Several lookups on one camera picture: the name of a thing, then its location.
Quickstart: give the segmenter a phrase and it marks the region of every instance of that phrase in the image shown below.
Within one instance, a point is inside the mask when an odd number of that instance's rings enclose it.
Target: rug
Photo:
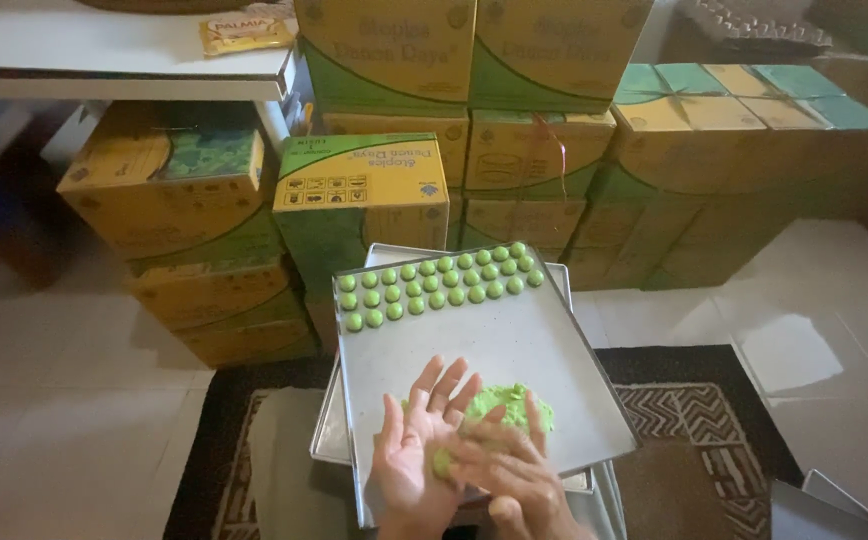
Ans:
[[[596,353],[645,444],[678,441],[692,447],[733,537],[769,538],[767,486],[773,479],[801,485],[804,478],[731,346]],[[333,358],[308,358],[214,375],[166,540],[260,540],[250,490],[251,421],[274,389],[326,388],[332,365]]]

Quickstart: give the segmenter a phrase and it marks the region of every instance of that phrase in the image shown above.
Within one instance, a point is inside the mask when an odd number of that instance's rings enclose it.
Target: green dough ball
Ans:
[[[480,420],[493,408],[503,405],[507,407],[507,413],[501,424],[514,426],[527,432],[527,409],[524,398],[527,395],[527,386],[517,383],[514,386],[488,386],[474,396],[467,411],[464,413],[466,420]],[[544,432],[554,430],[554,411],[550,405],[535,395],[537,412],[540,413],[540,429]]]
[[[431,307],[431,310],[440,310],[444,307],[444,293],[441,291],[435,292],[427,299],[427,303]]]
[[[421,283],[418,281],[411,281],[404,287],[404,291],[407,292],[407,296],[411,298],[421,296]]]
[[[527,253],[527,246],[521,242],[514,242],[511,249],[508,251],[511,252],[511,257],[520,259],[521,257],[524,257],[525,253]]]
[[[484,266],[491,262],[491,252],[488,250],[477,251],[477,257],[475,259],[477,264]]]
[[[341,309],[345,312],[353,312],[357,309],[357,296],[353,292],[345,292],[341,295]]]
[[[527,274],[527,285],[538,288],[545,282],[545,274],[541,270],[531,270]]]
[[[384,300],[388,304],[401,300],[401,288],[397,285],[388,285],[387,290],[384,291]]]
[[[368,290],[364,293],[364,307],[376,308],[380,304],[380,293],[376,290]]]
[[[494,251],[490,254],[490,256],[498,263],[504,263],[505,261],[507,261],[509,253],[507,252],[507,248],[505,248],[504,246],[497,246],[496,248],[494,248]]]
[[[379,328],[380,325],[384,324],[384,315],[381,315],[380,311],[376,309],[368,311],[365,319],[365,322],[367,322],[368,326],[371,328]]]
[[[488,298],[490,300],[498,300],[502,294],[504,294],[504,285],[500,284],[500,281],[494,281],[488,285]]]
[[[481,283],[481,276],[478,276],[475,270],[467,270],[464,272],[464,285],[472,288],[479,283]]]
[[[457,283],[461,281],[461,276],[457,275],[457,270],[448,270],[443,273],[443,286],[446,288],[456,288]]]
[[[404,317],[404,307],[399,303],[392,303],[387,306],[387,318],[392,321],[397,321],[398,319]]]
[[[418,269],[413,264],[405,264],[400,267],[400,278],[405,282],[410,282],[418,275]]]
[[[361,285],[367,289],[374,289],[378,286],[378,274],[368,272],[364,276],[361,276]]]
[[[357,287],[357,279],[354,276],[342,276],[337,280],[337,286],[344,292],[351,292]]]
[[[511,277],[507,280],[507,292],[511,294],[521,294],[524,290],[524,281],[518,276]]]
[[[451,270],[454,267],[454,259],[444,255],[441,258],[437,259],[437,269],[441,274]]]
[[[451,453],[447,448],[441,447],[434,450],[434,456],[431,458],[431,471],[434,476],[447,481],[451,479]]]
[[[530,272],[531,268],[534,268],[533,256],[525,254],[517,260],[517,270],[520,270],[521,272]]]
[[[433,276],[434,272],[437,268],[434,266],[433,260],[426,260],[420,264],[420,267],[417,269],[417,272],[421,276]]]
[[[412,298],[407,302],[407,311],[412,315],[420,315],[425,312],[425,301],[423,298]]]
[[[424,290],[427,292],[436,291],[439,285],[437,276],[427,276],[424,278]]]
[[[487,294],[484,292],[484,287],[481,285],[475,285],[467,291],[467,300],[474,302],[475,304],[480,304],[484,302],[484,297]]]
[[[450,302],[452,306],[460,306],[464,304],[464,291],[457,287],[450,289],[450,292],[447,293],[447,301]]]
[[[494,264],[488,264],[481,269],[481,277],[484,278],[484,281],[486,282],[496,280],[498,278],[498,267]]]
[[[475,258],[469,252],[457,257],[457,267],[461,270],[467,270],[475,264]]]
[[[351,332],[361,332],[364,328],[364,319],[360,313],[351,313],[344,319],[344,326]]]
[[[500,273],[505,276],[514,276],[518,272],[518,262],[509,258],[500,265]]]
[[[398,282],[398,272],[394,268],[388,268],[380,274],[380,283],[392,286]]]

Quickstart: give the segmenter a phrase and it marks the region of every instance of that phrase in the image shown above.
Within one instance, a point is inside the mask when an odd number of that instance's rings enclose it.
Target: white table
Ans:
[[[198,23],[209,17],[0,0],[0,99],[252,101],[280,153],[297,50],[204,59]]]

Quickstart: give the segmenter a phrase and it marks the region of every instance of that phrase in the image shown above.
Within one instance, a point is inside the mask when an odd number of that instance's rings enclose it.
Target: white tile floor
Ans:
[[[91,243],[0,299],[0,539],[160,538],[212,372]],[[790,227],[716,289],[574,294],[594,347],[729,343],[801,468],[868,506],[868,234]]]

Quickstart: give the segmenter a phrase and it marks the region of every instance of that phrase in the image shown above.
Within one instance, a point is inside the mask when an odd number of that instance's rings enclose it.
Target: hand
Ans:
[[[384,395],[384,426],[375,439],[372,474],[377,475],[387,513],[380,520],[380,539],[441,538],[461,503],[464,484],[434,476],[430,458],[464,421],[464,411],[481,391],[473,374],[451,399],[468,371],[464,358],[443,377],[444,359],[434,356],[411,387],[404,415],[401,404]]]
[[[548,464],[547,439],[530,392],[525,410],[527,434],[481,422],[467,428],[464,439],[452,437],[451,476],[490,493],[488,512],[504,540],[596,540],[574,521],[561,479]]]

